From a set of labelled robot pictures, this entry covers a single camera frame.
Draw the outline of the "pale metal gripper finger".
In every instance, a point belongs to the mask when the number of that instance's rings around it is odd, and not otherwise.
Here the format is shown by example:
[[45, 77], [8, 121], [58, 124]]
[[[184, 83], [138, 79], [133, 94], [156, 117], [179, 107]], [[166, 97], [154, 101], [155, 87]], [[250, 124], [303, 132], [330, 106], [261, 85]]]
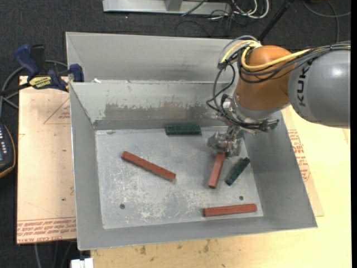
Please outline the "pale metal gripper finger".
[[225, 152], [225, 134], [216, 132], [208, 138], [207, 146], [211, 147], [218, 153]]
[[226, 138], [226, 156], [239, 156], [241, 151], [242, 138]]

